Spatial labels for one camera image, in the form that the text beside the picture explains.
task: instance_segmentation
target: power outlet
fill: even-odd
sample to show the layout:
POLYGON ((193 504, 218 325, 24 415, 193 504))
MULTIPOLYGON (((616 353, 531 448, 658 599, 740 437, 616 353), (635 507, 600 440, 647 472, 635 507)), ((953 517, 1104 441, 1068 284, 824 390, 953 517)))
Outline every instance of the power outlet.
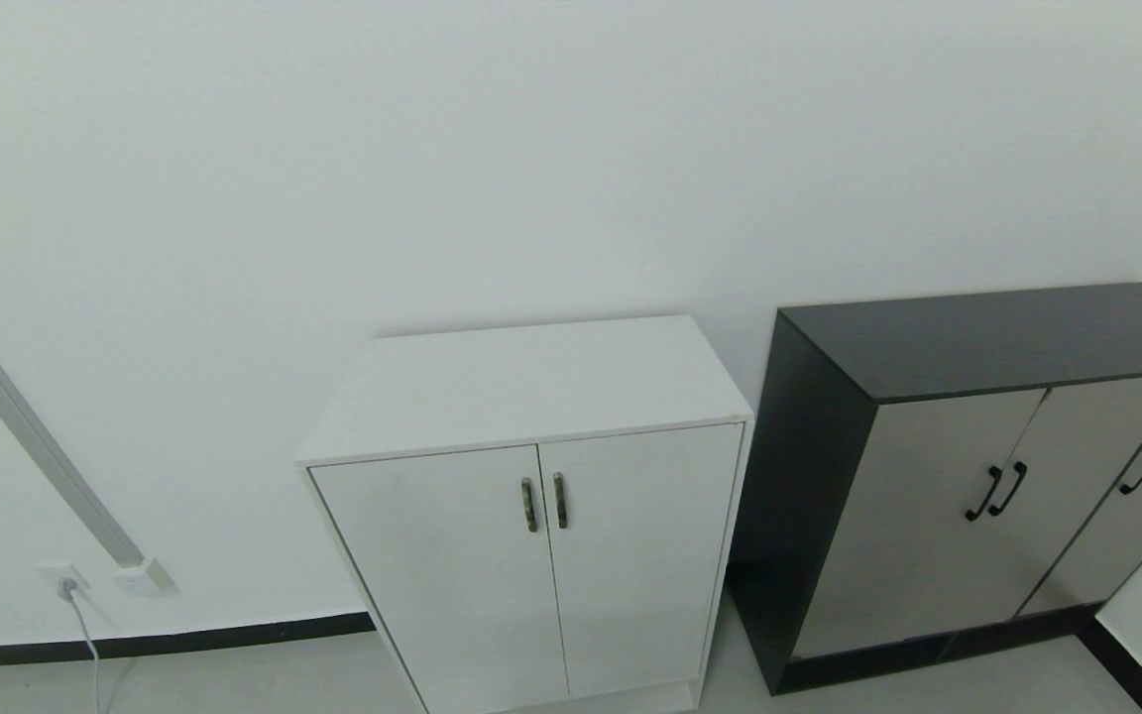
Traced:
POLYGON ((87 579, 78 573, 78 569, 73 568, 70 563, 37 563, 34 569, 38 570, 38 575, 41 575, 41 579, 50 586, 51 593, 59 592, 59 580, 64 578, 72 578, 74 583, 78 584, 78 589, 89 588, 87 579))

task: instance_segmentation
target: gray floor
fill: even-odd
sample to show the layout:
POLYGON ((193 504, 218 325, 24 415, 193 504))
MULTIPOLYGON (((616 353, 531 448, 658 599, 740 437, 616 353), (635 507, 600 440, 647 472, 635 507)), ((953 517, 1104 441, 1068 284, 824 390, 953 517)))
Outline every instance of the gray floor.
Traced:
MULTIPOLYGON (((411 714, 376 634, 105 661, 108 714, 411 714)), ((91 714, 89 661, 0 667, 0 713, 91 714)), ((713 643, 706 714, 1139 714, 1073 637, 794 696, 770 697, 733 607, 713 643)))

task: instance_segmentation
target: white cable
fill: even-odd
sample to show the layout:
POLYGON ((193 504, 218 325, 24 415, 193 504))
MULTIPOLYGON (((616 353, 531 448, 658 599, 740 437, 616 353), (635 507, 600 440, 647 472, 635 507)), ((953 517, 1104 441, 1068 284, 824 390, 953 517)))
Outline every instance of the white cable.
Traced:
POLYGON ((69 601, 69 605, 73 607, 73 613, 78 615, 78 624, 82 627, 82 639, 87 641, 87 650, 91 651, 91 659, 95 660, 95 673, 91 676, 91 683, 95 690, 95 714, 100 714, 100 700, 99 700, 99 651, 95 649, 95 642, 91 642, 90 633, 87 632, 87 620, 82 618, 82 611, 78 608, 78 601, 73 600, 73 589, 77 589, 78 584, 73 583, 72 579, 64 578, 72 583, 70 587, 67 583, 61 583, 59 597, 69 601))

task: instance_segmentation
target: plug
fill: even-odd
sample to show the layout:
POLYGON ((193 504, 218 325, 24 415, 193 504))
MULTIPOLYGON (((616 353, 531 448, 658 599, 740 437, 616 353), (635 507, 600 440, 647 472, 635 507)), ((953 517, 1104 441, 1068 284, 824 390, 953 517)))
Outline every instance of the plug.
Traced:
POLYGON ((59 600, 63 600, 64 602, 72 602, 73 601, 73 592, 75 589, 80 589, 80 587, 81 586, 78 585, 78 580, 75 580, 75 579, 72 579, 72 578, 61 578, 59 579, 59 589, 56 593, 56 595, 58 595, 59 600))

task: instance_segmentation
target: cabinet base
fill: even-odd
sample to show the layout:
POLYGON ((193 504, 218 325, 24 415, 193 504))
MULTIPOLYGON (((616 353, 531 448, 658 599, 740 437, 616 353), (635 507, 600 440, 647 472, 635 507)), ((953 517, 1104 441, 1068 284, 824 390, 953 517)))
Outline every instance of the cabinet base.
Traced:
POLYGON ((866 650, 842 651, 838 655, 794 659, 783 669, 783 676, 777 685, 771 687, 771 691, 779 696, 807 688, 837 685, 1075 635, 1093 623, 1101 605, 1099 602, 1093 605, 1067 607, 1064 610, 987 627, 917 637, 869 647, 866 650))
POLYGON ((678 714, 698 709, 697 682, 671 682, 652 688, 588 696, 584 699, 542 704, 508 714, 678 714))

